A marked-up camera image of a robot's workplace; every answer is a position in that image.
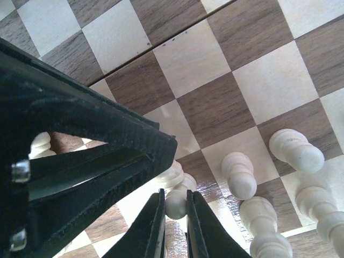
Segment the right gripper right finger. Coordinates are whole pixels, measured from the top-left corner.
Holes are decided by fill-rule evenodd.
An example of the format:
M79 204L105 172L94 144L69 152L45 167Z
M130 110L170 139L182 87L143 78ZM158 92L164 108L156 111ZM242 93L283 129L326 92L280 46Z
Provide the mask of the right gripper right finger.
M188 257L250 257L198 191L187 191L187 229Z

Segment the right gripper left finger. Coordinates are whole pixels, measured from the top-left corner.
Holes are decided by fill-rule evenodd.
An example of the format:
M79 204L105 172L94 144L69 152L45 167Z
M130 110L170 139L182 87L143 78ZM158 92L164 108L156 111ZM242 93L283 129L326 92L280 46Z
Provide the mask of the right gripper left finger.
M165 193L153 193L128 231L104 257L164 257Z

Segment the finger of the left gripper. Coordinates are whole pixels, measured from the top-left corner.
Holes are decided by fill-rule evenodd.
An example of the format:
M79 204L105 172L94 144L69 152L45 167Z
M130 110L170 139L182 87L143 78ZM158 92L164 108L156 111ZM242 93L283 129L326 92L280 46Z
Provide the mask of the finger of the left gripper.
M43 132L100 141L30 159ZM1 40L1 257L52 257L167 170L174 136Z

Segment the white pawn gripped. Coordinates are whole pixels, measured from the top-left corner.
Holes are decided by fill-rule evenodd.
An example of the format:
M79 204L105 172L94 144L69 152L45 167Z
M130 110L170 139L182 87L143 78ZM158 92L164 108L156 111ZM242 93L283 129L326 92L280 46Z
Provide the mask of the white pawn gripped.
M168 191L165 200L166 215L170 219L179 220L187 214L187 191L196 191L197 182L193 176L183 171L176 160L170 168L158 175L154 181Z

